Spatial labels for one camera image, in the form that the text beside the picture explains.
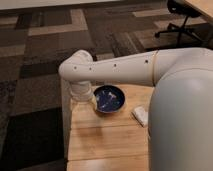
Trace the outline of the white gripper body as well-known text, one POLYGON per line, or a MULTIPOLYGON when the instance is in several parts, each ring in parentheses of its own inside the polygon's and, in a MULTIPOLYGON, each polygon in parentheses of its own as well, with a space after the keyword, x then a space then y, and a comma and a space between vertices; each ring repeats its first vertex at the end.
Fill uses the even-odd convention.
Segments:
POLYGON ((89 101, 93 97, 92 85, 89 81, 71 83, 70 94, 76 101, 89 101))

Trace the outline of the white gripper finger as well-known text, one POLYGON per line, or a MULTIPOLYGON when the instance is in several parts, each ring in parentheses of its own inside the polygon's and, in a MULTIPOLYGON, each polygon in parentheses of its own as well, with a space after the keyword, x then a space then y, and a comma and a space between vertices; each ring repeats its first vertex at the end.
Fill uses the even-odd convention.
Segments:
POLYGON ((96 99, 92 99, 92 105, 93 105, 94 110, 97 110, 97 101, 96 101, 96 99))

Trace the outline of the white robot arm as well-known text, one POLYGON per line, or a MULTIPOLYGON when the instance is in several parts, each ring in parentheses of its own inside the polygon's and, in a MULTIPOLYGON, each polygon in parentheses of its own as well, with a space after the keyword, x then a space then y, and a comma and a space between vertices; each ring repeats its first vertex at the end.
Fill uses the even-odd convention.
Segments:
POLYGON ((164 49, 102 61, 79 50, 59 74, 82 100, 92 96, 93 81, 152 87, 150 171, 213 171, 213 50, 164 49))

